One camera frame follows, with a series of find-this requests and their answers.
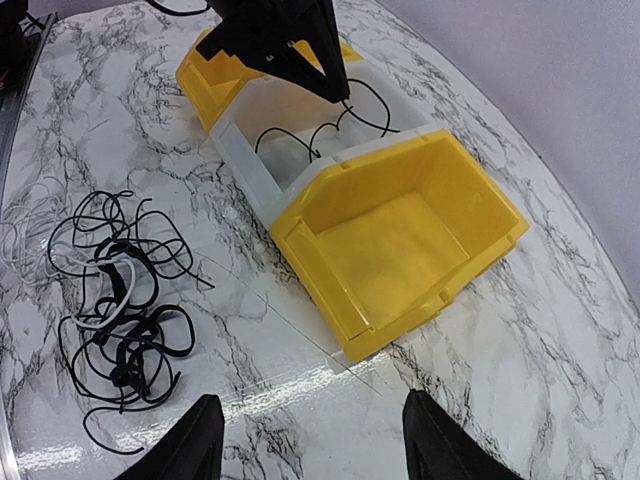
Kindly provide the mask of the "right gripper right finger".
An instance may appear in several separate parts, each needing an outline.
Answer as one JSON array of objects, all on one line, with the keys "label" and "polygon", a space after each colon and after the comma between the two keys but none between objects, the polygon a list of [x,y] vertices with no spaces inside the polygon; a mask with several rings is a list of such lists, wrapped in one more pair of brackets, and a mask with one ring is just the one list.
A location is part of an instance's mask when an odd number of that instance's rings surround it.
[{"label": "right gripper right finger", "polygon": [[517,479],[483,450],[424,390],[412,389],[402,412],[411,479]]}]

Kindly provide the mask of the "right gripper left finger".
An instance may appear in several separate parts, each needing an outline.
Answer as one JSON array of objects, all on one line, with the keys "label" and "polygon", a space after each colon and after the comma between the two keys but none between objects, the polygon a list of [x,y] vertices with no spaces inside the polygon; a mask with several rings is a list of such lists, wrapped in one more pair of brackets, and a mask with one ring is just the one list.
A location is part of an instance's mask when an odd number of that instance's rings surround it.
[{"label": "right gripper left finger", "polygon": [[202,395],[118,479],[220,479],[224,415],[217,395]]}]

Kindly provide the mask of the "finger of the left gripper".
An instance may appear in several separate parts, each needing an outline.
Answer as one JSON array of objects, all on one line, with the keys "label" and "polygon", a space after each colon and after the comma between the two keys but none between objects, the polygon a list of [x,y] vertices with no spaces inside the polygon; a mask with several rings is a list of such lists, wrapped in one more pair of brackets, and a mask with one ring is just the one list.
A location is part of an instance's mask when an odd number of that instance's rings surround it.
[{"label": "finger of the left gripper", "polygon": [[269,54],[266,72],[327,100],[338,103],[345,99],[345,69],[340,56],[321,57],[309,61],[297,49]]},{"label": "finger of the left gripper", "polygon": [[[308,43],[316,60],[329,56],[340,56],[342,59],[331,1],[309,1],[308,8],[296,21],[295,27],[297,40]],[[350,89],[345,71],[345,98],[349,95]]]}]

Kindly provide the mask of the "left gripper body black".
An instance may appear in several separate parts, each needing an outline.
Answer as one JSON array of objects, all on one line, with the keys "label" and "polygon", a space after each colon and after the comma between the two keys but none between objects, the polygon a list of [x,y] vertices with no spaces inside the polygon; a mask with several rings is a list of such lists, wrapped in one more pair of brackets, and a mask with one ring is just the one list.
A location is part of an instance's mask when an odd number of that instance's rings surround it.
[{"label": "left gripper body black", "polygon": [[269,75],[309,75],[313,70],[295,44],[313,29],[317,2],[210,1],[208,5],[221,23],[196,44],[205,60],[223,52]]}]

